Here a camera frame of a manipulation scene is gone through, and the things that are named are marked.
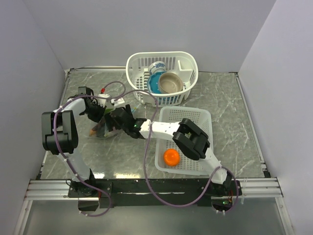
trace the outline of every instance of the gray wall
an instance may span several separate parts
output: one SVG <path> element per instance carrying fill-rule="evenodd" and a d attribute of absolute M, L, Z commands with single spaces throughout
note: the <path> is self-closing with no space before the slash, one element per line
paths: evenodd
<path fill-rule="evenodd" d="M 311 0 L 278 0 L 239 72 L 263 154 L 299 235 L 313 233 L 312 9 Z"/>
<path fill-rule="evenodd" d="M 1 234 L 12 234 L 40 170 L 41 113 L 56 108 L 64 71 L 22 0 L 0 2 Z"/>
<path fill-rule="evenodd" d="M 64 69 L 183 50 L 202 71 L 239 71 L 275 0 L 24 2 Z"/>

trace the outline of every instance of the dish rack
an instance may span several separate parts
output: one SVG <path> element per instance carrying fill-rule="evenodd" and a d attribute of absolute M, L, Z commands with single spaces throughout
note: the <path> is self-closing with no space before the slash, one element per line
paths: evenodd
<path fill-rule="evenodd" d="M 212 148 L 213 151 L 212 119 L 211 114 L 207 110 L 181 106 L 168 106 L 161 109 L 159 121 L 177 122 L 181 121 L 183 118 L 192 120 L 209 136 L 210 148 Z M 169 148 L 173 148 L 179 152 L 180 163 L 177 166 L 168 166 L 164 162 L 163 154 Z M 198 161 L 187 158 L 180 151 L 174 141 L 157 139 L 155 165 L 157 169 L 169 173 L 207 175 L 206 171 L 204 171 L 204 169 L 199 165 Z"/>
<path fill-rule="evenodd" d="M 183 51 L 142 52 L 132 55 L 127 60 L 126 76 L 133 89 L 148 91 L 147 82 L 150 77 L 148 67 L 155 61 L 163 61 L 166 64 L 166 71 L 175 73 L 183 83 L 180 92 L 154 94 L 159 107 L 179 105 L 183 99 L 187 99 L 198 80 L 198 66 L 194 57 Z M 151 103 L 156 106 L 150 95 L 143 92 L 134 92 L 134 95 L 142 104 Z"/>

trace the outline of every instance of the white patterned cup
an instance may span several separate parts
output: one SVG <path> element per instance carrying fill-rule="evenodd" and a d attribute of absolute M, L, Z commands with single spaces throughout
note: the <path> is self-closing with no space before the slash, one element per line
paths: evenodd
<path fill-rule="evenodd" d="M 164 72 L 166 70 L 166 66 L 163 61 L 156 61 L 150 64 L 148 70 L 149 70 L 149 74 L 153 75 L 157 72 Z"/>

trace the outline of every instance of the cable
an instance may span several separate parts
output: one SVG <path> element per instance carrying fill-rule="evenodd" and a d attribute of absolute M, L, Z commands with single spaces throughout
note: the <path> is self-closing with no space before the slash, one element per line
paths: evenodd
<path fill-rule="evenodd" d="M 223 169 L 225 169 L 226 171 L 228 171 L 228 172 L 231 174 L 232 178 L 233 178 L 234 181 L 235 181 L 235 185 L 236 185 L 236 201 L 235 201 L 235 203 L 233 204 L 233 206 L 232 206 L 229 210 L 227 210 L 226 212 L 231 211 L 231 210 L 235 207 L 235 205 L 237 204 L 237 202 L 238 202 L 239 189 L 238 189 L 238 184 L 237 184 L 237 181 L 236 181 L 236 178 L 235 178 L 234 174 L 233 174 L 229 169 L 227 169 L 227 168 L 224 167 L 224 166 L 217 167 L 217 168 L 212 172 L 212 174 L 211 174 L 211 176 L 210 176 L 210 178 L 209 178 L 209 180 L 208 180 L 206 186 L 204 187 L 202 193 L 199 195 L 199 197 L 197 197 L 194 201 L 192 201 L 192 202 L 190 202 L 190 203 L 187 203 L 187 204 L 184 204 L 184 205 L 175 205 L 175 204 L 171 204 L 171 203 L 168 203 L 168 202 L 164 201 L 162 198 L 160 198 L 160 197 L 154 192 L 154 190 L 152 189 L 152 187 L 151 187 L 151 185 L 150 185 L 150 182 L 149 182 L 149 179 L 148 179 L 148 175 L 147 175 L 146 158 L 147 158 L 147 152 L 148 152 L 149 143 L 150 143 L 150 140 L 151 140 L 153 119 L 154 119 L 154 117 L 156 116 L 157 111 L 158 111 L 158 102 L 157 102 L 157 98 L 156 98 L 153 94 L 151 94 L 150 92 L 147 92 L 147 91 L 144 91 L 144 90 L 131 90 L 131 91 L 125 93 L 126 87 L 125 87 L 125 85 L 124 85 L 122 82 L 120 82 L 120 81 L 113 81 L 113 82 L 110 82 L 110 83 L 108 83 L 108 84 L 104 87 L 104 89 L 105 89 L 108 85 L 110 85 L 110 84 L 112 84 L 112 83 L 120 83 L 120 84 L 122 84 L 122 86 L 123 86 L 123 88 L 124 88 L 124 91 L 122 92 L 122 94 L 118 95 L 117 97 L 109 97 L 109 98 L 104 98 L 104 97 L 99 97 L 99 96 L 94 96 L 94 95 L 80 95 L 80 96 L 77 96 L 77 97 L 75 97 L 75 98 L 73 98 L 73 99 L 70 99 L 70 100 L 69 100 L 67 103 L 65 103 L 63 106 L 60 106 L 60 108 L 56 111 L 56 113 L 55 113 L 55 115 L 54 115 L 54 119 L 53 119 L 54 138 L 55 138 L 55 141 L 56 141 L 57 149 L 58 149 L 58 151 L 60 152 L 60 154 L 64 157 L 65 161 L 67 162 L 69 168 L 72 170 L 73 174 L 76 176 L 76 178 L 77 178 L 82 184 L 84 184 L 85 186 L 87 186 L 87 187 L 89 187 L 89 188 L 95 189 L 95 190 L 99 191 L 100 193 L 104 193 L 104 194 L 108 197 L 108 199 L 109 199 L 109 206 L 108 206 L 108 208 L 107 208 L 104 212 L 102 212 L 102 213 L 100 213 L 100 214 L 87 214 L 87 213 L 85 213 L 85 212 L 81 212 L 81 213 L 84 214 L 85 216 L 88 216 L 88 217 L 98 217 L 98 216 L 104 215 L 104 214 L 107 213 L 107 212 L 109 211 L 109 209 L 111 208 L 111 206 L 112 206 L 112 200 L 111 200 L 110 195 L 109 195 L 108 193 L 106 193 L 105 191 L 103 191 L 103 190 L 101 190 L 101 189 L 99 189 L 99 188 L 96 188 L 96 187 L 94 187 L 94 186 L 92 186 L 92 185 L 89 185 L 89 184 L 85 183 L 85 182 L 80 178 L 80 176 L 77 174 L 77 172 L 76 172 L 76 170 L 74 169 L 74 167 L 73 167 L 73 165 L 71 164 L 71 162 L 70 162 L 70 161 L 67 161 L 67 156 L 62 152 L 61 147 L 60 147 L 60 143 L 59 143 L 59 140 L 58 140 L 58 137 L 57 137 L 57 132 L 56 132 L 56 127 L 57 127 L 57 124 L 56 124 L 57 115 L 61 112 L 62 109 L 64 109 L 64 108 L 65 108 L 67 105 L 69 105 L 71 102 L 73 102 L 73 101 L 75 101 L 75 100 L 77 100 L 77 99 L 80 99 L 80 98 L 84 98 L 84 97 L 90 97 L 90 98 L 91 98 L 91 97 L 92 97 L 92 98 L 100 98 L 100 99 L 106 99 L 106 100 L 114 99 L 114 100 L 116 101 L 116 100 L 118 100 L 118 99 L 124 97 L 125 95 L 127 95 L 127 94 L 129 94 L 129 93 L 133 93 L 133 92 L 143 92 L 143 93 L 146 93 L 146 94 L 150 95 L 150 96 L 155 100 L 155 102 L 156 102 L 156 109 L 155 109 L 155 111 L 154 111 L 154 113 L 153 113 L 153 115 L 152 115 L 152 117 L 151 117 L 151 124 L 150 124 L 150 129 L 149 129 L 149 135 L 148 135 L 148 138 L 147 138 L 147 143 L 146 143 L 146 146 L 145 146 L 144 159 L 143 159 L 143 172 L 144 172 L 145 180 L 146 180 L 147 186 L 148 186 L 150 192 L 153 194 L 153 196 L 154 196 L 157 200 L 159 200 L 160 202 L 162 202 L 163 204 L 166 204 L 166 205 L 171 206 L 171 207 L 178 207 L 178 208 L 188 207 L 188 206 L 190 206 L 190 205 L 192 205 L 192 204 L 198 202 L 198 201 L 202 198 L 202 196 L 205 194 L 205 192 L 206 192 L 206 190 L 207 190 L 207 188 L 208 188 L 208 186 L 209 186 L 209 184 L 210 184 L 210 182 L 211 182 L 211 180 L 212 180 L 212 178 L 213 178 L 215 172 L 217 172 L 220 168 L 223 168 Z"/>

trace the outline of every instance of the table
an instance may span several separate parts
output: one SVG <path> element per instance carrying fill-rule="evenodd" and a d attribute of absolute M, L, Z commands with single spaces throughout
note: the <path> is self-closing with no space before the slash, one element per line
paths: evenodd
<path fill-rule="evenodd" d="M 127 90 L 131 89 L 125 72 L 71 71 L 63 103 L 68 97 L 77 94 L 79 86 L 90 87 L 95 94 L 98 94 L 104 85 L 117 80 L 125 83 Z M 115 96 L 122 90 L 120 84 L 113 84 L 106 89 L 106 93 Z M 131 107 L 137 107 L 134 113 L 136 118 L 151 118 L 154 107 L 149 104 L 140 104 L 132 94 L 127 95 L 124 99 Z M 184 100 L 181 105 L 206 109 L 211 113 L 214 154 L 222 165 L 229 168 L 236 177 L 264 177 L 260 156 L 235 73 L 199 72 L 197 84 L 191 90 L 188 99 Z M 79 135 L 78 149 L 82 152 L 85 163 L 92 169 L 96 178 L 144 178 L 145 140 L 132 139 L 123 132 L 105 140 L 90 137 L 89 131 L 95 123 L 90 121 L 87 116 L 78 117 L 76 125 Z M 199 176 L 159 171 L 154 163 L 155 150 L 156 140 L 152 139 L 147 157 L 149 178 L 199 178 Z M 63 162 L 48 153 L 41 179 L 69 178 L 70 174 Z"/>

